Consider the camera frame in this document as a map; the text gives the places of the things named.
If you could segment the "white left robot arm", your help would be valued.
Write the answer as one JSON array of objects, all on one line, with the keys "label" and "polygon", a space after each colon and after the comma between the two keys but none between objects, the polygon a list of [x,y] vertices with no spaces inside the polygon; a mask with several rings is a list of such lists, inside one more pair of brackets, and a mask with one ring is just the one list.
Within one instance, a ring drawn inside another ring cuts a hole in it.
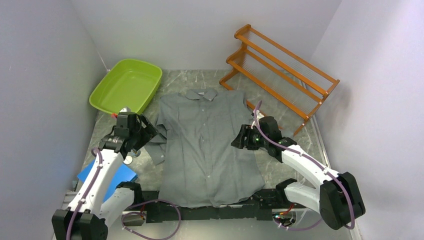
[{"label": "white left robot arm", "polygon": [[122,181],[104,201],[117,170],[127,155],[138,151],[158,134],[143,115],[121,111],[116,124],[91,152],[95,161],[81,189],[65,209],[54,212],[51,222],[58,240],[105,240],[111,224],[126,208],[139,209],[144,201],[141,185]]}]

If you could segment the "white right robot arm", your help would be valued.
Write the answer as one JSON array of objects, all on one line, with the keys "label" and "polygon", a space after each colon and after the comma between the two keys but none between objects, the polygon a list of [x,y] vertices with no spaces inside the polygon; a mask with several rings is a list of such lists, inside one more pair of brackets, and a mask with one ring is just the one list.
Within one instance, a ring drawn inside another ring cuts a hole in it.
[{"label": "white right robot arm", "polygon": [[275,186],[275,202],[282,208],[298,204],[320,214],[333,230],[354,228],[355,220],[366,208],[356,178],[349,172],[339,173],[306,153],[290,137],[283,136],[272,116],[260,117],[253,124],[243,124],[231,142],[237,149],[259,150],[267,153],[298,173],[312,186],[289,178]]}]

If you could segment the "grey button-up shirt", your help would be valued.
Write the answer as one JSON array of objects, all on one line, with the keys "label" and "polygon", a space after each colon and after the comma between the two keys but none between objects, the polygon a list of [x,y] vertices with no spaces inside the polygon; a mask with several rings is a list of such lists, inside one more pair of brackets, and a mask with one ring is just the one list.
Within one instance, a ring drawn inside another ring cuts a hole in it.
[{"label": "grey button-up shirt", "polygon": [[246,200],[265,186],[252,150],[231,146],[253,122],[245,93],[189,89],[159,99],[158,134],[145,145],[163,164],[159,198],[186,208]]}]

